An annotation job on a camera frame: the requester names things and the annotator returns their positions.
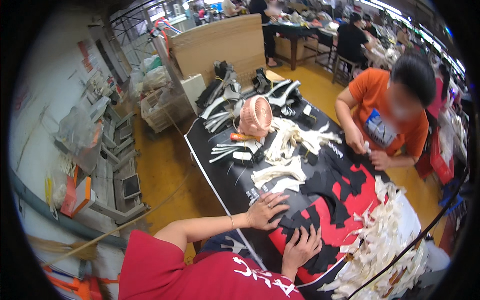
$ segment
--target black hair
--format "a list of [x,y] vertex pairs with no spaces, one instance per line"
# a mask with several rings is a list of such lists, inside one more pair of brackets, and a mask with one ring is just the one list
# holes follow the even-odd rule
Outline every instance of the black hair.
[[352,12],[350,15],[350,25],[353,25],[355,22],[360,21],[361,17],[358,13]]
[[404,84],[427,108],[435,98],[435,73],[428,59],[417,51],[406,51],[393,65],[390,75],[394,83]]
[[447,67],[444,64],[438,66],[438,70],[444,79],[444,85],[442,85],[442,101],[447,98],[448,94],[448,85],[450,84],[450,74],[448,73]]

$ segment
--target hand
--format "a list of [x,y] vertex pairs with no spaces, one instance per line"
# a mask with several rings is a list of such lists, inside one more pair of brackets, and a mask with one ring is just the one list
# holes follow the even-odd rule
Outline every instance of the hand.
[[345,128],[345,140],[347,145],[349,145],[356,154],[367,153],[365,149],[363,149],[363,135],[357,125],[353,124],[352,126]]
[[272,194],[265,193],[248,209],[246,216],[250,227],[263,230],[275,229],[280,222],[280,219],[269,223],[268,220],[281,211],[290,208],[289,205],[279,204],[283,200],[290,197],[290,195],[283,195],[283,192]]
[[295,281],[297,269],[303,266],[309,259],[314,257],[322,249],[322,229],[315,232],[313,225],[310,225],[310,237],[307,230],[302,226],[295,229],[290,241],[285,245],[283,252],[282,274]]
[[370,160],[377,171],[385,171],[392,163],[392,158],[384,151],[373,150],[370,153]]

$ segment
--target orange t-shirt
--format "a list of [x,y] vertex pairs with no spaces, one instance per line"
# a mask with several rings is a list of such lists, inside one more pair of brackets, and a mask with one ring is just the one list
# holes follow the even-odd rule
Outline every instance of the orange t-shirt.
[[359,103],[353,121],[370,149],[393,156],[405,144],[407,154],[420,157],[428,134],[427,115],[422,111],[413,120],[397,120],[385,95],[389,77],[388,71],[369,68],[350,82],[348,89]]

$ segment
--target worker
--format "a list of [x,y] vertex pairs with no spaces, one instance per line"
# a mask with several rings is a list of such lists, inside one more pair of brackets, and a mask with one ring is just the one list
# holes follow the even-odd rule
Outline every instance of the worker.
[[[372,49],[371,44],[361,29],[363,26],[361,17],[358,13],[353,12],[350,15],[350,21],[348,24],[341,24],[338,31],[337,53],[341,57],[358,63],[361,65],[362,70],[367,68],[368,59],[362,52],[361,45],[370,51]],[[348,71],[351,71],[352,66],[348,65]]]
[[222,2],[222,10],[226,18],[236,17],[239,15],[239,11],[241,11],[241,6],[233,4],[231,0],[224,0]]
[[[337,97],[335,111],[347,144],[357,154],[371,149],[375,170],[413,166],[428,134],[425,108],[435,97],[435,74],[425,56],[407,51],[391,73],[367,69]],[[357,109],[350,115],[350,110]],[[405,145],[406,153],[397,155]]]
[[408,37],[408,27],[405,23],[402,23],[402,28],[396,33],[397,41],[404,45],[405,48],[409,48],[411,46],[410,38]]
[[198,11],[198,17],[200,19],[202,19],[203,17],[205,17],[205,8],[202,7],[199,11]]
[[174,221],[154,236],[132,231],[121,269],[119,299],[303,299],[294,285],[297,269],[322,248],[321,230],[313,226],[295,230],[285,246],[281,274],[262,270],[253,260],[235,254],[231,245],[219,245],[218,252],[201,251],[193,264],[183,262],[187,243],[228,230],[236,234],[238,228],[275,229],[280,218],[269,220],[289,209],[282,204],[287,198],[281,192],[268,192],[246,213]]
[[365,21],[365,31],[368,31],[374,38],[378,38],[377,30],[372,25],[372,18],[366,14],[363,16],[363,20]]
[[433,102],[428,106],[426,113],[428,123],[430,127],[437,126],[438,113],[444,106],[445,102],[450,98],[448,91],[448,85],[450,84],[450,73],[444,64],[438,66],[438,72],[436,73],[436,94]]
[[262,30],[264,33],[265,57],[267,57],[267,65],[271,68],[280,67],[282,63],[273,59],[275,55],[274,33],[268,22],[270,18],[277,14],[276,11],[267,6],[265,0],[251,0],[248,7],[250,14],[259,13],[262,16]]

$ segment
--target orange box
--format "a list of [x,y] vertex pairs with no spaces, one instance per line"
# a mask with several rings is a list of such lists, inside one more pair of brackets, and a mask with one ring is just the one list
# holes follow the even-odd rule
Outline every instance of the orange box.
[[77,192],[75,190],[75,182],[72,177],[67,175],[67,193],[65,194],[65,200],[61,205],[60,212],[66,216],[72,217],[76,202]]
[[90,177],[85,177],[85,179],[80,182],[80,184],[76,188],[77,201],[73,206],[72,215],[70,217],[76,215],[90,201],[92,197],[91,184],[92,179]]

